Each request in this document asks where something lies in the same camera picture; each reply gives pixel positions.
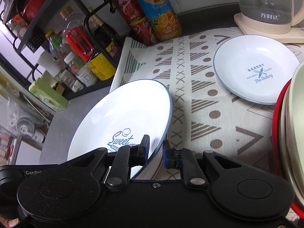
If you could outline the person's left hand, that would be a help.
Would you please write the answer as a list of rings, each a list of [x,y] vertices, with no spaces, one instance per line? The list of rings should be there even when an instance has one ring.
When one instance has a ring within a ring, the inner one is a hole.
[[[4,227],[11,228],[11,227],[15,227],[16,225],[18,225],[20,221],[19,221],[18,218],[16,218],[16,219],[6,219],[6,218],[3,218],[3,217],[0,217],[0,222]]]

